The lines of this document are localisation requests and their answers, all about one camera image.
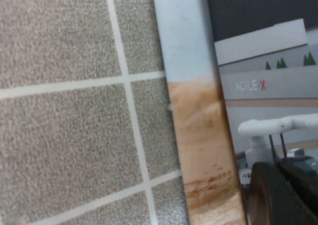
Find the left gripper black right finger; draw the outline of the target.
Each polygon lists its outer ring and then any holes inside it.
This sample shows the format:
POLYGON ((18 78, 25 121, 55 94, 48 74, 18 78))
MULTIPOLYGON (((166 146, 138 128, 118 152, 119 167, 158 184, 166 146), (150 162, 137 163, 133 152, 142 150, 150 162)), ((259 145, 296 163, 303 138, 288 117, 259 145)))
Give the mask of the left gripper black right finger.
POLYGON ((290 163, 279 162, 279 169, 305 205, 317 215, 318 177, 290 163))

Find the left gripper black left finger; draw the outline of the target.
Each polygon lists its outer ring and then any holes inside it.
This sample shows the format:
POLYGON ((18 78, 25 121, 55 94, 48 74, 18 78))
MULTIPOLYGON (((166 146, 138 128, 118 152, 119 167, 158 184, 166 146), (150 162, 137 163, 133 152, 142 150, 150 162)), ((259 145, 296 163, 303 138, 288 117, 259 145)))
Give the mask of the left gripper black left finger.
POLYGON ((277 165, 256 162, 251 171, 248 209, 253 225, 316 225, 315 215, 277 165))

